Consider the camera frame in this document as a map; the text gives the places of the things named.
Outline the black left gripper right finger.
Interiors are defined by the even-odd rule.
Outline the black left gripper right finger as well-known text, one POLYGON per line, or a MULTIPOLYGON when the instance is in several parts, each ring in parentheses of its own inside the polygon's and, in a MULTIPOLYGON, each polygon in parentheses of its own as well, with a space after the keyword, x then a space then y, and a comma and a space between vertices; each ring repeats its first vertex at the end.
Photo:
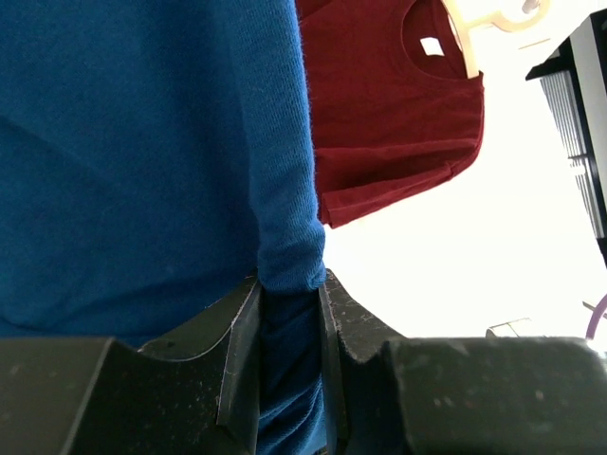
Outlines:
POLYGON ((569 337, 407 338, 329 275, 319 292, 332 454, 602 454, 606 355, 569 337))

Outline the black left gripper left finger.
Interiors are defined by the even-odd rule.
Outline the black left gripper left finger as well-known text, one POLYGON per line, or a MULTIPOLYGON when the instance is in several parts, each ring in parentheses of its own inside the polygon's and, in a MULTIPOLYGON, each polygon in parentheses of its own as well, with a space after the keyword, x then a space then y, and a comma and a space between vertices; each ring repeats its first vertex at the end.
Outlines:
POLYGON ((5 454, 251 454, 261 287, 246 278, 138 349, 111 337, 1 342, 5 454))

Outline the blue printed t-shirt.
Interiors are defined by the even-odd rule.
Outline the blue printed t-shirt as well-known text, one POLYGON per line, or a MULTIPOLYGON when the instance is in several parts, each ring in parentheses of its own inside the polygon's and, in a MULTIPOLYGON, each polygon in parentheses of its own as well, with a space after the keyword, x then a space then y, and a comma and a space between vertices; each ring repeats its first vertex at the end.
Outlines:
POLYGON ((291 1, 1 5, 1 334, 133 346, 257 272, 257 450, 324 446, 325 278, 291 1))

